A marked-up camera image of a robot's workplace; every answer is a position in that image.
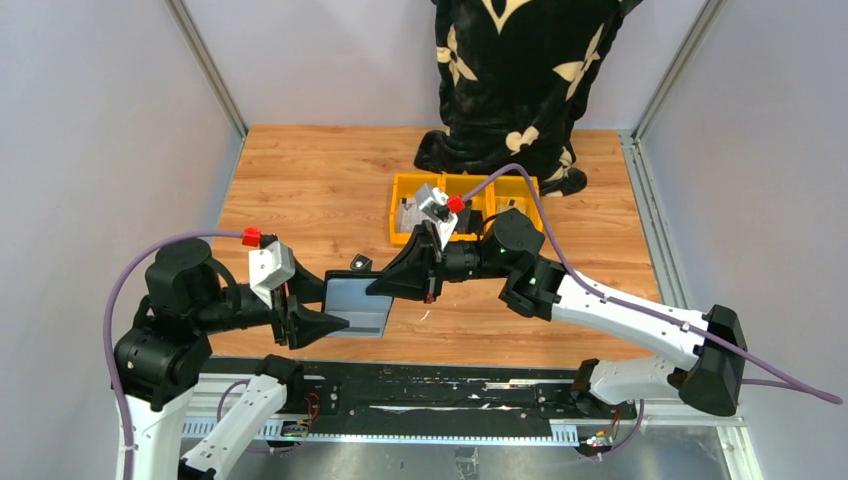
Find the silver striped card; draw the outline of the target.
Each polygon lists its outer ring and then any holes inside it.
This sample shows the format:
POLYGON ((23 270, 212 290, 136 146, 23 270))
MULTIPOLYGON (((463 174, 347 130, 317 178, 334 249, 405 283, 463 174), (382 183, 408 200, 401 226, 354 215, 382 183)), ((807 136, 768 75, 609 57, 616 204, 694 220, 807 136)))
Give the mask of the silver striped card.
POLYGON ((366 337, 381 338, 385 332, 391 312, 391 297, 367 297, 363 302, 326 303, 323 311, 350 322, 344 330, 330 334, 330 337, 366 337))

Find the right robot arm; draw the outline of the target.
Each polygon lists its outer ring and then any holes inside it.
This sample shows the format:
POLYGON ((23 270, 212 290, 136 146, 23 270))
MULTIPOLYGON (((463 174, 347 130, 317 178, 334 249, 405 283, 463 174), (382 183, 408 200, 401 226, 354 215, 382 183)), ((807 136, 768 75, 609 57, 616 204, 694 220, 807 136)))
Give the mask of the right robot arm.
POLYGON ((736 311, 678 309, 626 294, 543 256, 543 243, 516 209, 495 215, 473 241, 443 242, 424 221, 367 292, 432 303, 446 282, 501 279, 499 299, 521 316, 582 325, 651 351, 637 360, 583 361, 574 402, 678 398, 706 414, 736 414, 747 350, 736 311))

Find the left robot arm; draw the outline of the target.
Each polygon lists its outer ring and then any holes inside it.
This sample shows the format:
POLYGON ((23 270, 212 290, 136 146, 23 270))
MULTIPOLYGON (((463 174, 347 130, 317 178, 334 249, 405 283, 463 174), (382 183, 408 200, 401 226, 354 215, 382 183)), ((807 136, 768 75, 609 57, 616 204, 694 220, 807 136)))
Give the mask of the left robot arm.
POLYGON ((182 452, 182 430, 200 373, 211 358, 214 334, 257 326, 276 343, 299 349, 343 330, 345 319, 310 309, 326 286, 273 234, 249 228, 237 234, 248 252, 249 279, 235 280, 211 252, 206 231, 176 235, 147 248, 146 294, 131 328, 112 334, 123 281, 107 300, 103 341, 116 407, 120 479, 224 479, 276 413, 320 400, 303 366, 270 355, 245 381, 235 404, 193 449, 182 452))

